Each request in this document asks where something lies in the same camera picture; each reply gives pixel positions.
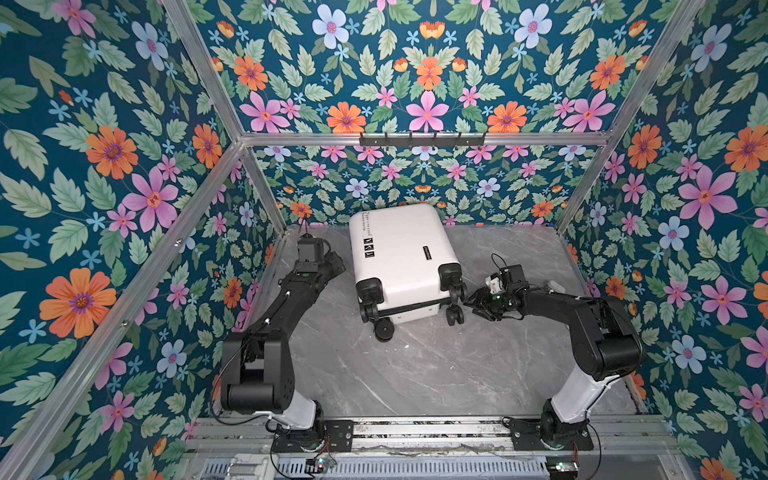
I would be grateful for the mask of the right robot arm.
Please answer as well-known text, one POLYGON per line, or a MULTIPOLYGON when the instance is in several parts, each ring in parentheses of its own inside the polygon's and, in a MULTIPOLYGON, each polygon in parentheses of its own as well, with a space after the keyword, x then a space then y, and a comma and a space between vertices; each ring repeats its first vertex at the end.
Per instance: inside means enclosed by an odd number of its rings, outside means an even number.
POLYGON ((512 439, 537 434, 538 442, 552 450, 581 442, 591 447, 592 408, 645 358, 643 342, 621 302, 533 285, 520 265, 512 265, 488 276, 465 304, 489 321, 538 316, 567 327, 575 366, 559 391, 545 401, 539 420, 512 439))

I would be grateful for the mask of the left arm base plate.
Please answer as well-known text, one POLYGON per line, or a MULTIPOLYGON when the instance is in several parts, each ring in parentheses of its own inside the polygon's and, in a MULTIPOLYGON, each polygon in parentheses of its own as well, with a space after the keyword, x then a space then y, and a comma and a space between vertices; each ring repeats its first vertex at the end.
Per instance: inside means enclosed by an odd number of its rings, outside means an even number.
POLYGON ((350 452, 354 430, 355 423, 347 419, 316 421, 308 430, 286 430, 280 427, 275 432, 272 451, 307 454, 321 451, 350 452))

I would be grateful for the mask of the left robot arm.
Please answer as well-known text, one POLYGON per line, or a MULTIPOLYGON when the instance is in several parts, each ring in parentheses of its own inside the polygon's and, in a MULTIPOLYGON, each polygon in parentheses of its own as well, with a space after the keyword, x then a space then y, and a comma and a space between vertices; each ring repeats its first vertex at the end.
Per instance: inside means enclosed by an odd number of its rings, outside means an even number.
POLYGON ((290 338, 327 284, 345 272, 330 243, 305 234, 298 258, 262 317, 223 343, 218 403, 223 413, 269 419, 290 430, 313 430, 319 404, 297 392, 290 338))

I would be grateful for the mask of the white hard-shell suitcase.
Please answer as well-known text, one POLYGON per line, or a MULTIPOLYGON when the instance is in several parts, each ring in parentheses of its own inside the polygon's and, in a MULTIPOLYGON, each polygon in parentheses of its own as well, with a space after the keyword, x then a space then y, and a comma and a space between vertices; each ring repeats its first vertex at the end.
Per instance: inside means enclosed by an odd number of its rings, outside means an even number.
POLYGON ((465 322, 463 269, 438 211, 418 203, 369 210, 349 221, 361 319, 375 338, 392 339, 398 324, 446 308, 450 326, 465 322))

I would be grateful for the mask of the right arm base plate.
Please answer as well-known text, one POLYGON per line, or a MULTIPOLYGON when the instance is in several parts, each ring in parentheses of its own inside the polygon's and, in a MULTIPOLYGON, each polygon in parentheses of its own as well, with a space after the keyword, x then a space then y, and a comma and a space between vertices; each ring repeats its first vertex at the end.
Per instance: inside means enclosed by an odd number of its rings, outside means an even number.
POLYGON ((513 446, 518 451, 592 451, 595 448, 589 423, 563 423, 556 415, 545 413, 539 419, 508 418, 513 446))

